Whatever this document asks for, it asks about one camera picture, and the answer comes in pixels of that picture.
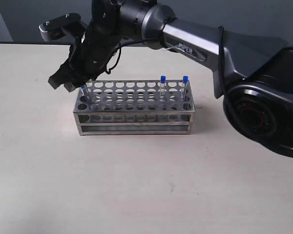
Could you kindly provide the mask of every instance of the test tube rack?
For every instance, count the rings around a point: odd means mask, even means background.
[[[142,135],[191,133],[195,107],[190,83],[167,80],[164,98],[157,80],[89,82],[79,89],[74,117],[79,134]]]

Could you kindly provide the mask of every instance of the blue test tube cap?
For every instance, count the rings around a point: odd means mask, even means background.
[[[161,83],[164,84],[166,82],[166,76],[161,76]]]
[[[189,81],[189,77],[188,76],[184,76],[184,84],[186,84]]]

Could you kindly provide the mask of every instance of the robotic arm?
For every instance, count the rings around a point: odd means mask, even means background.
[[[68,14],[40,25],[45,41],[70,36],[68,59],[50,77],[72,92],[100,74],[121,48],[168,48],[213,71],[231,125],[269,150],[293,157],[293,47],[278,38],[245,36],[178,19],[156,0],[93,0],[92,20]],[[121,44],[123,39],[134,40]]]

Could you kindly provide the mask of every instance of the table surface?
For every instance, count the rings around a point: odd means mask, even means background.
[[[189,75],[190,136],[79,136],[67,46],[0,44],[0,234],[293,234],[293,159],[237,133],[207,68],[130,47],[99,79]]]

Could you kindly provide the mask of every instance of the black cable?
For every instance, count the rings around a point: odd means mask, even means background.
[[[122,48],[123,47],[129,46],[129,45],[140,44],[140,43],[144,43],[144,42],[150,42],[150,41],[156,42],[158,40],[159,40],[158,38],[152,38],[152,39],[145,39],[145,40],[140,40],[140,41],[128,41],[128,42],[125,42],[123,44],[120,44],[119,46],[117,46],[115,48],[115,50],[111,53],[111,56],[108,58],[108,61],[107,61],[106,65],[105,65],[105,72],[110,75],[111,71],[114,70],[117,67],[117,65],[118,65],[118,63],[120,61],[121,55],[122,55]],[[114,54],[117,53],[118,50],[119,50],[119,53],[118,53],[118,57],[117,57],[115,65],[112,66],[111,68],[107,69],[108,63],[110,62],[110,60],[112,59]]]
[[[219,83],[224,95],[224,101],[229,109],[230,114],[232,115],[233,119],[238,124],[238,128],[240,127],[243,131],[245,131],[246,134],[249,135],[251,140],[261,144],[262,146],[266,147],[267,149],[279,154],[284,155],[288,157],[293,157],[293,152],[289,151],[283,151],[279,148],[271,146],[269,143],[267,143],[265,140],[260,139],[258,136],[256,136],[249,128],[247,128],[239,118],[238,114],[236,113],[233,104],[230,100],[230,97],[228,95],[228,91],[225,85],[225,51],[224,51],[224,27],[220,26],[220,39],[219,39],[219,49],[218,49],[218,73],[219,73]]]

